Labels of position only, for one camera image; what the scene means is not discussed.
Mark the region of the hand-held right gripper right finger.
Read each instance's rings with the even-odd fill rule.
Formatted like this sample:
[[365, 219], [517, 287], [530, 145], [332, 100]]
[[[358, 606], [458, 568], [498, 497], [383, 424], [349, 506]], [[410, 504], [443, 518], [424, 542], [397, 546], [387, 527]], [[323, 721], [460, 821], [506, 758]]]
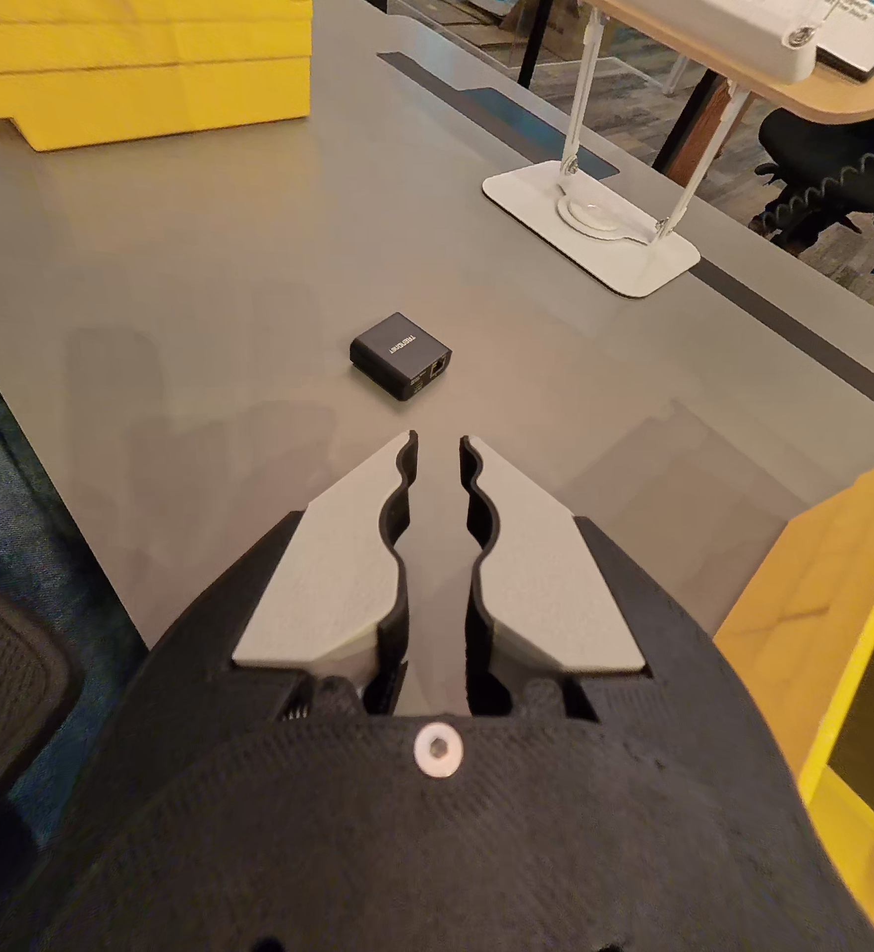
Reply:
[[477, 436], [460, 440], [466, 527], [478, 542], [466, 611], [466, 698], [510, 714], [528, 684], [640, 676], [646, 660], [571, 510]]

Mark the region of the black mesh office chair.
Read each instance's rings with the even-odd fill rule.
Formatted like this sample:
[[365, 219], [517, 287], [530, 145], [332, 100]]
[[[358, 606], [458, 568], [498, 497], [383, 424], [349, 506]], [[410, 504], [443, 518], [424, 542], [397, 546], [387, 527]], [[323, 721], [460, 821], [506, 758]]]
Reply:
[[74, 708], [83, 684], [68, 644], [0, 594], [0, 802]]

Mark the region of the white display stand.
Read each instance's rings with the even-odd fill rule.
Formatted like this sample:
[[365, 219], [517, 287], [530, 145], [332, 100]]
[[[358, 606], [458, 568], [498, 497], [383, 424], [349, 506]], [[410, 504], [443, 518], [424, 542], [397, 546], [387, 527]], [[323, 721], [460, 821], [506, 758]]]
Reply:
[[[585, 107], [597, 66], [607, 14], [596, 2], [583, 39], [562, 158], [484, 180], [482, 191], [498, 207], [571, 259], [611, 291], [641, 299], [696, 265], [696, 247], [676, 232], [701, 181], [746, 105], [750, 88], [728, 82], [728, 104], [670, 214], [656, 220], [583, 172], [579, 152]], [[795, 84], [816, 62], [816, 33], [827, 2], [699, 1], [636, 2], [663, 27], [683, 29], [689, 40], [772, 81]]]

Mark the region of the large yellow plastic bin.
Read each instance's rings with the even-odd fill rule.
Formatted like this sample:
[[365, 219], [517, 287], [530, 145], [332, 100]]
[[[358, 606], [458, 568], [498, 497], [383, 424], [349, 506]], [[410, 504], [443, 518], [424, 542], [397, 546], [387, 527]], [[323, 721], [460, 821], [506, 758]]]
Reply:
[[874, 469], [788, 523], [715, 643], [874, 925]]

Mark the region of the wooden display board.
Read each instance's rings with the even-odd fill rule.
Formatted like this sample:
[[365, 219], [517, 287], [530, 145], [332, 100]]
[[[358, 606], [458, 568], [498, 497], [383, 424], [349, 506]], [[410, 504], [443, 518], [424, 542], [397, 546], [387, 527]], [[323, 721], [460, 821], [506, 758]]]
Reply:
[[591, 2], [601, 14], [801, 118], [874, 118], [874, 76], [859, 82], [816, 61], [831, 2]]

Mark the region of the person's leg in jeans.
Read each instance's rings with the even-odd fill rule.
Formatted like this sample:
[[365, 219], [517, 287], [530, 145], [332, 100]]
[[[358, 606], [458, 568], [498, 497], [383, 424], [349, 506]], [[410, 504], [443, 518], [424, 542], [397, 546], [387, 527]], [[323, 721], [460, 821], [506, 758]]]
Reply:
[[47, 845], [147, 648], [1, 393], [0, 593], [68, 645], [84, 671], [79, 701], [9, 796]]

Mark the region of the black network adapter box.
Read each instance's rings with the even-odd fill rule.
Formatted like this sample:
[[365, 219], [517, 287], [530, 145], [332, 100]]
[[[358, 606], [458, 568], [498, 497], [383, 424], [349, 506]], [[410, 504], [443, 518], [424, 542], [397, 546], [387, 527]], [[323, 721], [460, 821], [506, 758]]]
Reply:
[[399, 402], [406, 402], [438, 379], [450, 365], [452, 350], [396, 312], [356, 336], [351, 363]]

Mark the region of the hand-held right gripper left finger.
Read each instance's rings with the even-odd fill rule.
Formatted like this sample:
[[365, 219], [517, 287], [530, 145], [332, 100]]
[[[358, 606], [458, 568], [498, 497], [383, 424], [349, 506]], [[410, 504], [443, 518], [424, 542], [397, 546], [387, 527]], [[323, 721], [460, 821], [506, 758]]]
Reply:
[[242, 668], [339, 677], [372, 715], [393, 712], [409, 642], [407, 570], [419, 437], [407, 430], [313, 499], [232, 654]]

